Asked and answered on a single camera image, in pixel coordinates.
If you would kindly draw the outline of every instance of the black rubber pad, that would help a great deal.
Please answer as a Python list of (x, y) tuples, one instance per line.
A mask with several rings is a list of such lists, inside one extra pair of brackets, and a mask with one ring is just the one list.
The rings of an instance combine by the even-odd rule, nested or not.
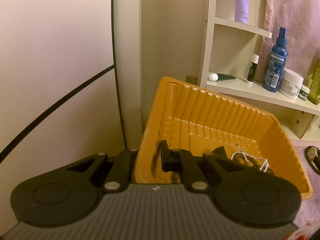
[(207, 195), (188, 192), (182, 184), (130, 184), (124, 192), (106, 194), (75, 223), (57, 228), (19, 223), (4, 239), (282, 240), (295, 230), (292, 224), (269, 229), (239, 225), (221, 215)]

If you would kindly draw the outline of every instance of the green glass bottle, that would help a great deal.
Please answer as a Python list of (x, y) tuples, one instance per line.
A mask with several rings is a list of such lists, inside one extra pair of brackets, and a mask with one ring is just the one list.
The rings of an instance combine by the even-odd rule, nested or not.
[(315, 105), (317, 105), (320, 100), (320, 60), (318, 61), (317, 68), (313, 76), (308, 99)]

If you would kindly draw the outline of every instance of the shelf board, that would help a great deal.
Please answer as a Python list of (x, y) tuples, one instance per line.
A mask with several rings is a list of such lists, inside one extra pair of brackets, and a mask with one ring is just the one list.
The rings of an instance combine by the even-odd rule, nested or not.
[(279, 120), (280, 124), (282, 125), (283, 130), (286, 132), (288, 137), (292, 140), (303, 140), (303, 141), (319, 141), (320, 137), (320, 127), (318, 127), (315, 124), (311, 124), (302, 137), (302, 139), (299, 139), (293, 132), (291, 128), (291, 124), (287, 120)]
[(258, 101), (320, 115), (320, 104), (316, 106), (308, 100), (303, 101), (300, 98), (290, 99), (281, 94), (279, 91), (272, 93), (264, 89), (262, 83), (259, 82), (253, 82), (253, 84), (250, 86), (245, 82), (244, 78), (236, 78), (233, 80), (224, 81), (210, 81), (207, 79), (206, 88), (222, 94), (251, 98)]
[(236, 22), (236, 21), (232, 21), (232, 20), (226, 20), (226, 19), (222, 19), (222, 18), (218, 18), (216, 17), (214, 20), (215, 24), (219, 24), (219, 25), (224, 25), (224, 26), (228, 26), (228, 27), (232, 27), (232, 28), (236, 28), (236, 29), (240, 29), (240, 30), (244, 30), (247, 32), (251, 32), (251, 33), (255, 33), (258, 35), (262, 35), (268, 38), (272, 37), (272, 33), (265, 31), (263, 29), (254, 27), (252, 25), (249, 24), (245, 24), (245, 23), (240, 23), (240, 22)]

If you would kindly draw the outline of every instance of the cabinet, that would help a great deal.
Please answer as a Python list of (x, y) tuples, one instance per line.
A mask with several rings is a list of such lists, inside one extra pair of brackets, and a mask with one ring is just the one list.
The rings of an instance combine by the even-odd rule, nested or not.
[[(297, 98), (292, 100), (279, 91), (269, 92), (262, 83), (246, 84), (252, 54), (259, 54), (266, 0), (250, 0), (248, 24), (234, 21), (235, 0), (208, 0), (199, 85), (229, 95), (273, 113), (291, 139), (320, 141), (320, 105)], [(212, 82), (211, 73), (226, 73), (235, 80)]]

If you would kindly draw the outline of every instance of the white logo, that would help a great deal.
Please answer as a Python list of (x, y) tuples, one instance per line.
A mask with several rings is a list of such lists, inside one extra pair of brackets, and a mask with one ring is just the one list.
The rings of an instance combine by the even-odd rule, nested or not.
[(161, 187), (159, 187), (159, 186), (153, 186), (152, 189), (155, 190), (155, 191), (157, 191), (157, 190), (160, 190)]

